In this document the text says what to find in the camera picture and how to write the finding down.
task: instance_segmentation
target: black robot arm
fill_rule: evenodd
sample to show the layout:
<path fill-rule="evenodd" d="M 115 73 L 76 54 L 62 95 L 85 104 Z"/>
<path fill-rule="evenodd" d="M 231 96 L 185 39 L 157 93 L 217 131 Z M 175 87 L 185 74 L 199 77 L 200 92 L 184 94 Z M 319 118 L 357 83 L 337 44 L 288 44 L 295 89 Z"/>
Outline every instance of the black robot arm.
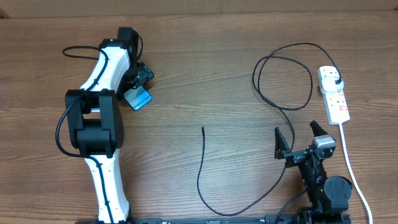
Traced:
<path fill-rule="evenodd" d="M 311 207 L 300 208 L 292 218 L 296 224 L 351 223 L 348 209 L 352 183 L 345 177 L 327 177 L 323 160 L 331 157 L 336 140 L 323 130 L 316 121 L 310 123 L 314 133 L 311 145 L 306 149 L 292 152 L 279 128 L 275 128 L 275 158 L 285 159 L 286 168 L 297 166 L 304 182 Z M 271 223 L 277 222 L 275 215 L 266 216 Z"/>

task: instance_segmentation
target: white cable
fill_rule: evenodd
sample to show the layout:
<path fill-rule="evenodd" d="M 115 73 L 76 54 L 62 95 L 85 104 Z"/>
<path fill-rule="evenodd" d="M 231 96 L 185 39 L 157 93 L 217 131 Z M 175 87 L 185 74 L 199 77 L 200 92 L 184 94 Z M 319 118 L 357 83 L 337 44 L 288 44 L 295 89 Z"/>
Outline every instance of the white cable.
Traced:
<path fill-rule="evenodd" d="M 351 176 L 351 179 L 353 180 L 353 183 L 354 183 L 354 186 L 356 188 L 356 191 L 358 192 L 359 196 L 362 199 L 363 204 L 366 207 L 366 211 L 368 212 L 368 217 L 369 217 L 369 224 L 373 224 L 371 208 L 369 207 L 364 195 L 362 194 L 361 190 L 358 187 L 358 183 L 355 180 L 354 173 L 353 173 L 353 170 L 351 168 L 351 164 L 349 163 L 347 147 L 346 147 L 346 140 L 344 138 L 344 132 L 343 132 L 343 125 L 341 123 L 339 123 L 338 127 L 340 128 L 341 143 L 343 144 L 343 152 L 344 152 L 344 157 L 346 158 L 346 163 L 347 163 L 347 168 L 348 168 L 349 174 Z"/>

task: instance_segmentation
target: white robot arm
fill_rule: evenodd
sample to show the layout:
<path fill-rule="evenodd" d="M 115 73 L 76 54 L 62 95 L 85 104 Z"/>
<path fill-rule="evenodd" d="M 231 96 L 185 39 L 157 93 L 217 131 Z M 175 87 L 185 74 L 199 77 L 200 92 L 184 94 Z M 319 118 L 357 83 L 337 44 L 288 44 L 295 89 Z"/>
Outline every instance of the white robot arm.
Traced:
<path fill-rule="evenodd" d="M 87 82 L 80 90 L 69 90 L 65 97 L 66 106 L 70 107 L 67 114 L 70 139 L 85 157 L 98 199 L 98 219 L 90 223 L 131 221 L 119 168 L 124 128 L 118 99 L 125 98 L 136 111 L 152 99 L 143 85 L 154 74 L 142 62 L 137 63 L 138 39 L 138 33 L 130 27 L 119 28 L 117 39 L 104 39 L 99 48 L 106 55 L 99 53 Z M 96 85 L 85 91 L 94 82 Z M 101 119 L 84 119 L 85 113 L 101 113 Z"/>

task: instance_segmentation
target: wall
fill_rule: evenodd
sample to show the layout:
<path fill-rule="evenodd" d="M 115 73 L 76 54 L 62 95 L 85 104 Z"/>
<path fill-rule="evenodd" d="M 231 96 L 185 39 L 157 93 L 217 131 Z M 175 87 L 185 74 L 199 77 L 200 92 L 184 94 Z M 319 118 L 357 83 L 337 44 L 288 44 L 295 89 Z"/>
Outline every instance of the wall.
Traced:
<path fill-rule="evenodd" d="M 11 18 L 393 10 L 398 0 L 0 0 Z"/>

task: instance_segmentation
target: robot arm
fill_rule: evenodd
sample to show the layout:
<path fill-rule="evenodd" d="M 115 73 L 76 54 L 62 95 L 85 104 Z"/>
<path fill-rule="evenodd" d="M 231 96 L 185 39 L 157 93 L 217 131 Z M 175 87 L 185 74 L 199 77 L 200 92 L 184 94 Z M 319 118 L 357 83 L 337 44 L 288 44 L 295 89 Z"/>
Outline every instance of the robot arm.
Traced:
<path fill-rule="evenodd" d="M 353 189 L 345 177 L 328 177 L 322 162 L 330 158 L 336 148 L 336 140 L 316 122 L 310 123 L 314 139 L 306 149 L 292 151 L 279 128 L 275 128 L 275 159 L 285 159 L 285 167 L 297 166 L 300 170 L 311 207 L 298 210 L 295 215 L 267 215 L 269 223 L 341 223 L 350 224 L 348 200 Z"/>
<path fill-rule="evenodd" d="M 137 62 L 138 33 L 130 27 L 119 28 L 117 39 L 104 39 L 99 45 L 108 56 L 108 64 L 97 84 L 106 57 L 100 52 L 98 63 L 79 90 L 69 90 L 65 97 L 72 146 L 79 149 L 93 176 L 99 205 L 94 223 L 129 223 L 129 203 L 124 195 L 119 168 L 119 153 L 124 141 L 124 127 L 118 99 L 125 98 L 134 110 L 150 100 L 145 85 L 154 74 Z M 85 119 L 83 114 L 100 113 L 101 119 Z"/>

